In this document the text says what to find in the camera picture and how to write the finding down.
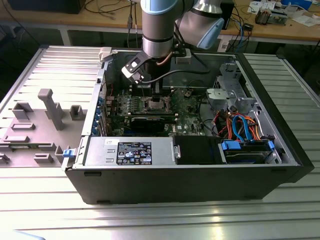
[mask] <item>blue clip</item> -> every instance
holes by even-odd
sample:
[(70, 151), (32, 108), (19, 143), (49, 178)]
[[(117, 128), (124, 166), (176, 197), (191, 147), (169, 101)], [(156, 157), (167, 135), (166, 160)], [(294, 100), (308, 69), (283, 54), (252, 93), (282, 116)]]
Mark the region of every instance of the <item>blue clip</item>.
[(95, 113), (94, 120), (98, 121), (100, 119), (100, 115), (98, 113)]
[(241, 145), (238, 141), (224, 141), (222, 144), (222, 150), (239, 150)]
[(272, 141), (268, 141), (268, 145), (271, 148), (271, 150), (275, 149), (275, 145), (274, 145), (274, 143)]
[(97, 129), (95, 129), (94, 127), (91, 129), (91, 133), (92, 134), (94, 134), (94, 135), (96, 135), (96, 134), (98, 134), (98, 131), (97, 131)]
[(221, 143), (221, 146), (222, 146), (223, 151), (228, 149), (228, 146), (225, 141), (223, 143)]
[(75, 158), (77, 156), (77, 149), (76, 148), (66, 149), (63, 151), (62, 156), (64, 158)]
[(102, 97), (98, 97), (98, 105), (101, 105), (101, 104), (103, 104), (104, 103), (104, 99), (102, 98)]

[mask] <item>paper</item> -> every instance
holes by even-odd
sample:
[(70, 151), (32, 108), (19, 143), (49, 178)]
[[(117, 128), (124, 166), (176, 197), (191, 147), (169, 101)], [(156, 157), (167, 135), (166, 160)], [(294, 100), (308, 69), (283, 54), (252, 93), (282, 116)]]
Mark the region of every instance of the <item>paper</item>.
[(303, 24), (303, 25), (305, 25), (307, 27), (311, 27), (313, 25), (320, 24), (320, 20), (314, 19), (314, 18), (309, 17), (309, 16), (305, 16), (305, 15), (295, 17), (292, 20), (297, 22), (297, 23)]
[(276, 1), (252, 1), (250, 2), (247, 12), (258, 14), (260, 8), (273, 10), (275, 5)]

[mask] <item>gray plastic post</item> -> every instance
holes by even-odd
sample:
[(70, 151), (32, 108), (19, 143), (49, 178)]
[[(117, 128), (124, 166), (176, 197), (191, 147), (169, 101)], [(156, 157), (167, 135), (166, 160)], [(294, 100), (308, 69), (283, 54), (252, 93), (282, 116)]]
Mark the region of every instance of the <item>gray plastic post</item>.
[(27, 102), (17, 102), (12, 109), (13, 114), (19, 122), (26, 122), (29, 120), (27, 113), (33, 112), (29, 103)]
[(84, 112), (80, 105), (72, 105), (69, 110), (72, 121), (82, 121), (85, 120)]
[(56, 104), (52, 99), (52, 90), (42, 88), (38, 93), (38, 98), (43, 101), (46, 110), (48, 111), (49, 115), (51, 116), (51, 120), (55, 126), (55, 129), (62, 130), (64, 128), (64, 123), (61, 121), (60, 114), (57, 111)]

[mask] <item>label sticker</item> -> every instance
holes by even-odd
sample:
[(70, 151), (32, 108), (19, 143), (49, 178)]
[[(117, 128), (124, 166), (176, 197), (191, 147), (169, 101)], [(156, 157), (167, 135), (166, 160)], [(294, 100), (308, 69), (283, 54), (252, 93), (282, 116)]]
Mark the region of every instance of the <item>label sticker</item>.
[(10, 146), (12, 149), (28, 149), (28, 146)]
[(151, 142), (119, 142), (117, 144), (116, 164), (152, 165)]
[(104, 141), (104, 145), (117, 145), (119, 143), (119, 139), (116, 138), (107, 138)]

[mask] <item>computer tower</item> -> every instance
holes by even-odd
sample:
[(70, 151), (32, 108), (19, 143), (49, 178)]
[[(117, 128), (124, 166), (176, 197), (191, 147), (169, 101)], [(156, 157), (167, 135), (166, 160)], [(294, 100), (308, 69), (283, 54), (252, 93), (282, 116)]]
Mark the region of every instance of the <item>computer tower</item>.
[(226, 30), (231, 18), (232, 11), (234, 9), (235, 3), (233, 0), (222, 0), (220, 8), (222, 10), (221, 17), (224, 19), (223, 30)]
[(8, 0), (13, 10), (78, 14), (86, 0)]

